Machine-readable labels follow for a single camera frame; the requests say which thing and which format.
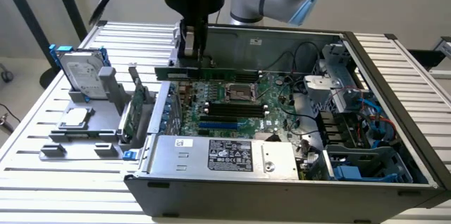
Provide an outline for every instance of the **aluminum extrusion table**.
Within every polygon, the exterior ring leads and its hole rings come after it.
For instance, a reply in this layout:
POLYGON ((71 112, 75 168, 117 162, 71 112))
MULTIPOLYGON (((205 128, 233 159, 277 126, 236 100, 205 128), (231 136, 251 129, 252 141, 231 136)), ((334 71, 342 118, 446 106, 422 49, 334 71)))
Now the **aluminum extrusion table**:
MULTIPOLYGON (((127 65, 136 62, 144 84, 157 91, 153 66, 167 63, 173 47, 172 30, 173 25, 108 22, 92 29, 80 47, 108 49, 116 78, 125 90, 133 90, 127 65)), ((356 37, 451 169, 448 94, 398 41, 376 34, 356 37)), ((40 161, 40 148, 69 102, 68 88, 60 72, 0 149, 0 223, 224 223, 144 215, 123 182, 124 174, 136 169, 137 162, 40 161)), ((407 210, 384 222, 426 223, 451 223, 451 201, 434 209, 407 210)))

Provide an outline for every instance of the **power supply label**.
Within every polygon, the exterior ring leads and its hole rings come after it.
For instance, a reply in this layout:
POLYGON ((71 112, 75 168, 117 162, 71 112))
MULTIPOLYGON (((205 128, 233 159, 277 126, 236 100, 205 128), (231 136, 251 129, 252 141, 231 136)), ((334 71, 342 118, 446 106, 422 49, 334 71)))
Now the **power supply label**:
POLYGON ((252 172, 251 141, 209 140, 208 168, 216 171, 252 172))

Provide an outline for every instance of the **gray wall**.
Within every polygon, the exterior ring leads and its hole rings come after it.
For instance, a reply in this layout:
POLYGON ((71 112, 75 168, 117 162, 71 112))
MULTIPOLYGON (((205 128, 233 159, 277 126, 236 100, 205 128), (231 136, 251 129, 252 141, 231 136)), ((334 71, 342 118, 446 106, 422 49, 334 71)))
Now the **gray wall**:
MULTIPOLYGON (((79 40, 61 0, 28 0, 51 43, 77 45, 79 40)), ((87 21, 97 0, 76 0, 87 21)), ((41 58, 12 0, 0 0, 0 57, 41 58)), ((164 0, 112 0, 104 19, 173 23, 180 17, 164 0)), ((319 0, 304 28, 394 33, 408 48, 428 49, 440 35, 451 35, 448 0, 319 0)), ((220 23, 229 20, 227 0, 220 23)), ((268 26, 285 26, 265 20, 268 26)))

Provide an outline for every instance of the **blue ram slot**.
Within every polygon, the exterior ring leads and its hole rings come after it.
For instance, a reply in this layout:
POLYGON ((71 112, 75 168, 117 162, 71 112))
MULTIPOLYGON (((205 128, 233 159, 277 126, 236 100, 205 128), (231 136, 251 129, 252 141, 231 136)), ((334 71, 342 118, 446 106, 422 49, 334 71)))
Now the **blue ram slot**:
POLYGON ((215 123, 215 122, 199 123, 199 128, 237 130, 239 124, 237 123, 215 123))

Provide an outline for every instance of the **black metal post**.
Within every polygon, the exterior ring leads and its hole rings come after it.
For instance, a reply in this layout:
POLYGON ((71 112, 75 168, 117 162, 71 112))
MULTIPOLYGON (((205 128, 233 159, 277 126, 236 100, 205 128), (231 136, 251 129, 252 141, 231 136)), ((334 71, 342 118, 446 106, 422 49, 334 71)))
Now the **black metal post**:
POLYGON ((80 41, 83 41, 84 37, 87 36, 87 30, 85 30, 85 26, 83 23, 83 18, 80 15, 80 11, 77 8, 77 4, 75 0, 63 0, 64 3, 64 7, 65 10, 68 11, 69 17, 71 17, 71 21, 72 21, 72 25, 73 28, 76 29, 77 32, 77 36, 80 41))
POLYGON ((27 0, 13 0, 16 7, 19 9, 19 12, 21 14, 21 17, 28 25, 28 28, 31 30, 31 33, 33 34, 33 37, 37 41, 37 44, 41 48, 41 51, 45 55, 47 61, 49 63, 49 65, 52 66, 51 69, 48 69, 40 78, 40 84, 43 86, 43 88, 47 88, 48 84, 51 83, 51 81, 55 78, 55 75, 57 74, 60 68, 56 65, 56 62, 52 58, 52 56, 49 55, 49 50, 48 50, 48 39, 45 37, 44 31, 41 29, 41 26, 39 24, 39 21, 36 19, 36 16, 33 14, 33 11, 31 10, 31 7, 28 5, 27 0))

